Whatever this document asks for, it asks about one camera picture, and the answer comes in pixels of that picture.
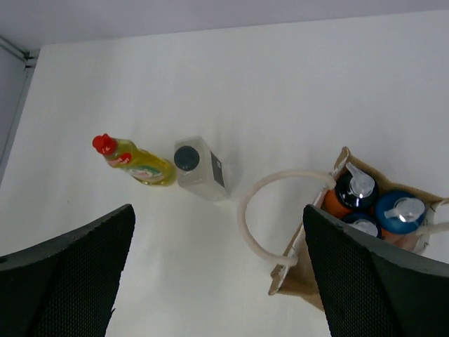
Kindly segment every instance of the jute bag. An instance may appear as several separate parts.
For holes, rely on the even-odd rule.
[[[321,179],[325,182],[325,185],[313,203],[313,205],[323,209],[323,200],[326,192],[329,189],[333,189],[335,187],[335,181],[346,172],[345,165],[347,162],[351,162],[362,171],[371,175],[377,181],[381,195],[391,190],[404,190],[414,194],[426,204],[426,218],[424,224],[418,229],[419,239],[413,250],[414,253],[421,254],[425,250],[429,245],[430,234],[449,230],[449,223],[434,224],[434,214],[436,209],[443,204],[449,203],[449,199],[437,197],[436,195],[418,190],[414,187],[393,183],[379,171],[354,157],[349,149],[344,147],[342,153],[335,162],[334,170],[331,173],[317,173],[314,171],[301,170],[289,170],[274,173],[257,182],[253,189],[242,199],[238,212],[238,221],[243,238],[258,256],[277,264],[272,271],[273,281],[269,289],[269,295],[283,293],[286,295],[300,296],[307,302],[323,310],[318,286],[315,282],[314,271],[311,266],[302,223],[291,239],[284,254],[282,256],[272,254],[263,249],[249,232],[245,219],[248,202],[258,190],[275,180],[292,176],[309,176]]]

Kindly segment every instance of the orange bottle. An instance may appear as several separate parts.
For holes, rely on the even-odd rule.
[[[348,173],[337,180],[334,190],[324,197],[326,211],[342,218],[354,211],[369,211],[377,197],[379,188],[373,177],[347,163]]]

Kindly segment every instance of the white wall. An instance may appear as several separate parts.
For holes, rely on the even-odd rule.
[[[28,47],[199,29],[430,11],[447,0],[3,0],[0,32]]]
[[[0,181],[17,127],[15,113],[26,76],[25,64],[0,48]]]

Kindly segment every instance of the bag handle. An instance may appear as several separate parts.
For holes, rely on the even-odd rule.
[[[262,248],[262,246],[259,245],[259,243],[255,240],[255,238],[250,233],[250,230],[248,229],[248,224],[246,223],[246,209],[251,198],[254,197],[254,195],[259,192],[260,189],[262,189],[262,187],[276,180],[290,177],[310,177],[320,179],[326,183],[326,186],[329,190],[333,190],[336,184],[334,178],[328,173],[303,170],[287,170],[276,172],[270,174],[269,176],[266,176],[263,179],[260,179],[256,182],[256,184],[254,184],[254,186],[248,191],[246,196],[240,201],[239,210],[237,212],[237,221],[239,223],[240,233],[251,250],[267,262],[276,263],[278,265],[285,265],[288,267],[297,264],[297,256],[276,255]]]
[[[427,211],[427,214],[426,214],[426,220],[428,222],[428,225],[427,226],[419,226],[418,229],[416,230],[417,236],[424,235],[424,234],[432,235],[432,234],[449,231],[449,222],[434,224],[434,217],[435,217],[436,210],[438,209],[439,206],[442,206],[444,204],[449,204],[449,199],[444,199],[444,200],[430,206],[430,209]]]

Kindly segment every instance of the dish soap bottle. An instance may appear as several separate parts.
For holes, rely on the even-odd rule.
[[[111,138],[105,133],[96,136],[92,145],[111,167],[124,170],[142,184],[169,186],[176,180],[174,165],[137,148],[130,140]]]

